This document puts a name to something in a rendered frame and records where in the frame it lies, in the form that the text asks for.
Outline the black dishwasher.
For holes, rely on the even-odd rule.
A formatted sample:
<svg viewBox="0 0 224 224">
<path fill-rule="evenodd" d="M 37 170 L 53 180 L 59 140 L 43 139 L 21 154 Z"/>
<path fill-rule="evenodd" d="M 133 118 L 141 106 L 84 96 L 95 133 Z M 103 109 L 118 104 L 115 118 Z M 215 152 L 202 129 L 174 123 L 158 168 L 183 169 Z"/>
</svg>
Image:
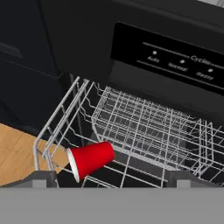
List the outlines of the black dishwasher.
<svg viewBox="0 0 224 224">
<path fill-rule="evenodd" d="M 224 127 L 224 11 L 197 0 L 40 0 L 59 69 Z"/>
</svg>

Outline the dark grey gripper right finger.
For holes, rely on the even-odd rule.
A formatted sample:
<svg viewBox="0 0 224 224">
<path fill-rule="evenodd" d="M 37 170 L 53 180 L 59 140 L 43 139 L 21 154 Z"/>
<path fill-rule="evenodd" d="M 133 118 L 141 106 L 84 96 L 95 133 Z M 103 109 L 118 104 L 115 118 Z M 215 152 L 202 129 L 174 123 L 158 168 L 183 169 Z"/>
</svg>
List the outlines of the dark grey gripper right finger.
<svg viewBox="0 0 224 224">
<path fill-rule="evenodd" d="M 189 171 L 170 171 L 167 186 L 173 188 L 221 188 L 220 185 L 195 177 Z"/>
</svg>

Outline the dark cabinet run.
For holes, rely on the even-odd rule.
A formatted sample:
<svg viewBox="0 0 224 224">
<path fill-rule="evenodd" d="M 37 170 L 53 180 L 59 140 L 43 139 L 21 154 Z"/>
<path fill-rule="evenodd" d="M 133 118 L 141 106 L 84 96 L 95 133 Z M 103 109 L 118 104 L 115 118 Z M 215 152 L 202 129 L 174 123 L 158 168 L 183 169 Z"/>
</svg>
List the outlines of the dark cabinet run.
<svg viewBox="0 0 224 224">
<path fill-rule="evenodd" d="M 69 86 L 39 0 L 0 0 L 0 123 L 36 136 Z"/>
</svg>

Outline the red plastic cup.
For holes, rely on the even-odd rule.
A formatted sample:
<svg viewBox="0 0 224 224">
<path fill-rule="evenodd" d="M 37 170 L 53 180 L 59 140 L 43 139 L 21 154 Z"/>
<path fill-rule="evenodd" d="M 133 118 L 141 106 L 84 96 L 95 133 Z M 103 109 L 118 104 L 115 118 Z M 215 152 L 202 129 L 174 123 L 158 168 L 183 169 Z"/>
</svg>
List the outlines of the red plastic cup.
<svg viewBox="0 0 224 224">
<path fill-rule="evenodd" d="M 67 149 L 66 154 L 77 183 L 115 158 L 115 151 L 110 142 L 92 143 L 84 147 Z"/>
</svg>

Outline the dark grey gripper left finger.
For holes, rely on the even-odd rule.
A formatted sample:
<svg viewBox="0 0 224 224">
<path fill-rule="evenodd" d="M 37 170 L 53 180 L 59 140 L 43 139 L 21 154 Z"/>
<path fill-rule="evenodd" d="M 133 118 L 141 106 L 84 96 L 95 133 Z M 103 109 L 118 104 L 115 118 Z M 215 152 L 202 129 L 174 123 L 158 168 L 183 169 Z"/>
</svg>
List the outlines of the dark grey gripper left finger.
<svg viewBox="0 0 224 224">
<path fill-rule="evenodd" d="M 51 188 L 57 186 L 56 179 L 57 173 L 55 171 L 34 171 L 26 178 L 3 185 L 3 187 Z"/>
</svg>

